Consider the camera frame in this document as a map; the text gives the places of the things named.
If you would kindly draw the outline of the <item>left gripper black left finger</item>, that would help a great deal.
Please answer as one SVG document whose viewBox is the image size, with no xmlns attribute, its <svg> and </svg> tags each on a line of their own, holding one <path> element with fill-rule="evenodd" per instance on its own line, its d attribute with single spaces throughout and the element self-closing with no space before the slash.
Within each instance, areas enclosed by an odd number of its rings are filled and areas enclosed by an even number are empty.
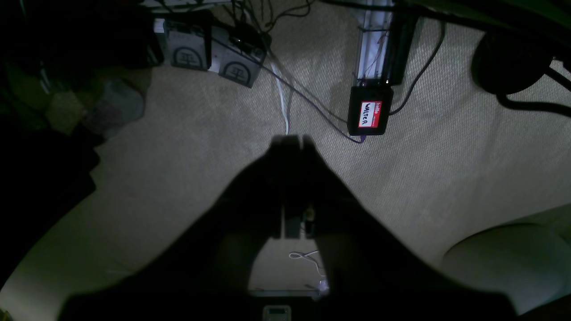
<svg viewBox="0 0 571 321">
<path fill-rule="evenodd" d="M 60 321 L 253 321 L 252 268 L 281 225 L 283 166 L 294 136 L 273 138 L 163 253 L 104 290 L 70 297 Z"/>
</svg>

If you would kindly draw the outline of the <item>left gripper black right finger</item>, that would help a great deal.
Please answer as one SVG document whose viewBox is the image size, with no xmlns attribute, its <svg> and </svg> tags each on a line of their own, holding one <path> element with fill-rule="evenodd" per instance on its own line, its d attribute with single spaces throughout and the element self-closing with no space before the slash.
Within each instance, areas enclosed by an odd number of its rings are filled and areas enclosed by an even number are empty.
<svg viewBox="0 0 571 321">
<path fill-rule="evenodd" d="M 318 304 L 323 321 L 515 321 L 508 298 L 473 290 L 417 257 L 328 167 L 309 136 L 304 169 L 314 206 L 314 241 L 330 294 Z"/>
</svg>

